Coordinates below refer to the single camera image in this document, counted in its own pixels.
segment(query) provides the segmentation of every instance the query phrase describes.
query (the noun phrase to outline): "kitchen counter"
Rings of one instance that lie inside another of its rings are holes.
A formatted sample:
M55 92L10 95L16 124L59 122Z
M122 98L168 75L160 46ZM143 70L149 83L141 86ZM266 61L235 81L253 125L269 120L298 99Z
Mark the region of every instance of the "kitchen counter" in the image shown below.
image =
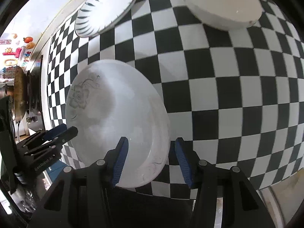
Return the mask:
M133 191L195 199L184 183L173 141L183 137L201 159L239 166L255 189L304 166L304 44L271 0L251 28L203 25L183 0L137 0L115 28L79 38L73 12L54 32L47 69L52 126L66 123L75 76L100 59L135 67L153 84L171 122L171 149L160 175ZM63 160L84 167L71 144Z

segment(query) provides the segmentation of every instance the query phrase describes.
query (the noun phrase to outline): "floral pattern plate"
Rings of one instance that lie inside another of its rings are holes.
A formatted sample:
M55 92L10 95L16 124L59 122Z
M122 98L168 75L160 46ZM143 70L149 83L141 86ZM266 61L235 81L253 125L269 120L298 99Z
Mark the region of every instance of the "floral pattern plate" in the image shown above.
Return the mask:
M168 157L169 119L162 99L142 73L117 60L91 63L75 77L66 124L78 129L71 143L86 166L103 159L122 136L128 138L119 187L149 183Z

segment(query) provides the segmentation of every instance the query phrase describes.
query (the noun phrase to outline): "screw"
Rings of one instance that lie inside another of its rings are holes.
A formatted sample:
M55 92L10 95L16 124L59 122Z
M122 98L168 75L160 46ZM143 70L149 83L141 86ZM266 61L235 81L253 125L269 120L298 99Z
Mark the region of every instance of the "screw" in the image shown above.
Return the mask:
M68 173L68 172L70 172L72 170L72 167L71 166L66 166L66 167L64 167L64 169L63 169L63 171L65 172L65 173Z
M207 161L204 160L204 159L202 159L202 160L199 161L199 165L206 166L207 165Z
M99 165L99 166L101 166L101 165L105 164L105 161L103 159L100 159L100 160L96 161L96 164Z
M234 172L236 172L236 173L240 172L240 168L237 167L237 166L233 166L233 167L232 167L232 170L233 170Z

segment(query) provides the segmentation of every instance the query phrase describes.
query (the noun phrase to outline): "checkerboard pattern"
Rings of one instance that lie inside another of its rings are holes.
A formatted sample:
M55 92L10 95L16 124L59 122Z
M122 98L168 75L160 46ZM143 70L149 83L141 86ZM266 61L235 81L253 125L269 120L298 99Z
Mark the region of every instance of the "checkerboard pattern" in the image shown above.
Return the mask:
M77 13L54 33L48 65L53 126L66 123L75 76L100 59L135 67L153 84L171 121L169 158L159 176L133 191L194 199L184 183L174 140L183 137L201 159L237 165L255 189L304 166L304 44L271 0L251 28L224 32L202 24L183 0L137 0L115 28L79 38ZM70 145L63 160L84 164Z

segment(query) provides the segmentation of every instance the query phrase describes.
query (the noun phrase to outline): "white plate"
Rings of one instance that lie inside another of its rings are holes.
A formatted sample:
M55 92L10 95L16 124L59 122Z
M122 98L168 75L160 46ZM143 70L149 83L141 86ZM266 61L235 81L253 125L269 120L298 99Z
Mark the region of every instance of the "white plate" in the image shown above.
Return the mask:
M75 21L79 37L94 37L118 23L136 0L86 0Z
M96 61L75 77L66 124L78 128L71 142L86 166L103 159L122 136L128 138L119 187L151 182L168 157L169 119L162 99L142 73L121 61Z
M184 1L198 19L220 30L253 26L262 15L259 0Z

